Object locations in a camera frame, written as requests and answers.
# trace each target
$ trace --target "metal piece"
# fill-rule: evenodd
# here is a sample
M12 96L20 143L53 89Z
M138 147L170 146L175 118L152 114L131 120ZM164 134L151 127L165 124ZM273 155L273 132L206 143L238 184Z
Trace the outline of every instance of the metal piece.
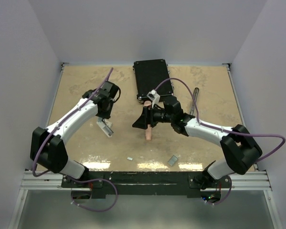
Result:
M15 208L13 211L13 215L11 217L9 229L17 229L18 228L27 194L28 194L27 190L20 190L19 191L18 198L16 201L16 205L15 205Z
M112 137L113 131L111 129L111 126L112 126L111 122L106 121L105 119L103 119L101 117L98 117L96 124L106 134L107 137Z
M170 166L173 166L175 163L176 163L176 161L178 160L178 158L175 156L175 155L173 155L172 157L171 157L171 159L169 159L169 161L167 162Z
M276 204L275 204L274 199L273 199L272 191L270 191L270 190L266 191L265 190L264 195L266 198L266 203L268 205L270 217L272 219L272 223L273 223L274 228L275 229L282 229L283 225L282 225L281 219L279 217L278 210L276 208Z
M199 93L199 88L196 87L196 88L194 89L194 91L193 91L194 100L195 100L195 103L196 103L196 104L197 104L198 93ZM194 105L194 101L192 101L192 105L191 105L189 114L190 114L190 115L194 115L194 111L195 111L195 105Z

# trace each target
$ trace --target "small block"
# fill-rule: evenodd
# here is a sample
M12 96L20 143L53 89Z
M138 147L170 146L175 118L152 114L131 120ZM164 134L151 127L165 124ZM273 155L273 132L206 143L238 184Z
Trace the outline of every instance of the small block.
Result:
M167 162L170 166L173 166L175 163L176 163L176 161L178 160L178 158L175 156L175 155L173 155L172 157L171 157L171 159L169 159L169 161Z

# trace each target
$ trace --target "glass panel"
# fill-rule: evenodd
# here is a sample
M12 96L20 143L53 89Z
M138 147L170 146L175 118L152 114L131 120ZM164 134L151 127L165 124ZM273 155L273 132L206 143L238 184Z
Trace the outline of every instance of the glass panel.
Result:
M114 196L89 200L90 207L108 206ZM20 229L272 229L263 191L233 191L212 207L181 196L119 196L104 213L71 205L70 191L29 191Z

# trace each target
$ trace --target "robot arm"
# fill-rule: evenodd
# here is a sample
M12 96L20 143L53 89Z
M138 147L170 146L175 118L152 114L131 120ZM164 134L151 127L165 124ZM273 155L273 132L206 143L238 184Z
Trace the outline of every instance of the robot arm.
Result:
M149 98L157 100L157 94L150 92ZM262 155L262 150L252 137L239 136L226 133L223 130L249 134L243 125L236 127L226 127L210 124L219 127L222 131L201 125L195 116L183 112L179 101L176 97L170 96L165 98L164 108L153 103L150 107L144 107L139 119L133 124L133 127L146 129L148 125L155 127L158 122L171 123L175 132L185 136L199 137L208 142L220 146L223 150L225 158L214 161L210 164L200 177L195 180L203 184L204 188L208 184L219 180L223 176L231 173L245 174L255 161Z
M69 175L75 179L84 179L85 174L88 172L88 168L82 164L68 158L65 145L71 136L90 118L97 116L98 126L106 133L108 137L111 137L113 131L104 121L109 119L114 101L114 97L117 92L120 92L120 88L111 82L105 82L96 95L89 100L81 109L81 105L85 103L94 90L87 91L82 99L60 120L54 124L46 127L45 129L37 127L32 134L31 142L31 159L34 160L35 156L41 147L46 137L56 128L59 123L64 119L67 119L43 148L40 156L38 157L38 164L46 167L48 170L54 173L62 173Z

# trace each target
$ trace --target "metal frame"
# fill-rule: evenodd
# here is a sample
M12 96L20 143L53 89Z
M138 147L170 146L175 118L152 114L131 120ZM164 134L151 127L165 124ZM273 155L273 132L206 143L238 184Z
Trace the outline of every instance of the metal frame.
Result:
M58 91L58 87L60 84L60 80L63 74L64 67L66 65L69 65L69 63L63 63L61 65L61 74L59 78L59 82L56 88L56 94ZM237 98L237 94L235 91L235 87L233 84L231 72L229 65L224 64L223 66L227 67L227 72L230 78L231 86L234 92L235 100L237 103L237 107L241 116L241 121L245 125L245 120L241 111L241 107ZM47 119L47 123L49 122L50 115L52 108L54 106L56 95L53 98L53 102L51 105L50 113ZM247 172L245 175L238 175L238 174L232 174L232 190L262 190L264 191L264 195L266 198L267 206L270 212L270 216L274 225L275 229L281 229L282 223L279 218L279 214L274 202L274 198L272 195L272 189L271 185L268 179L268 175L266 172L258 171L257 165L255 165L255 172ZM24 172L23 180L20 186L19 195L17 198L16 206L10 221L9 229L17 229L21 214L23 211L23 207L26 201L26 197L28 194L28 190L73 190L73 191L80 191L80 190L89 190L89 188L62 188L61 187L61 181L62 181L62 175L60 174L54 174L54 173L47 173L43 175L42 177L34 177L31 173L31 171ZM213 188L207 188L206 191L214 191Z
M247 172L245 175L232 174L232 190L264 190L271 191L266 172ZM47 173L41 177L34 177L31 171L26 171L21 183L21 190L73 190L89 191L89 188L62 188L62 175Z

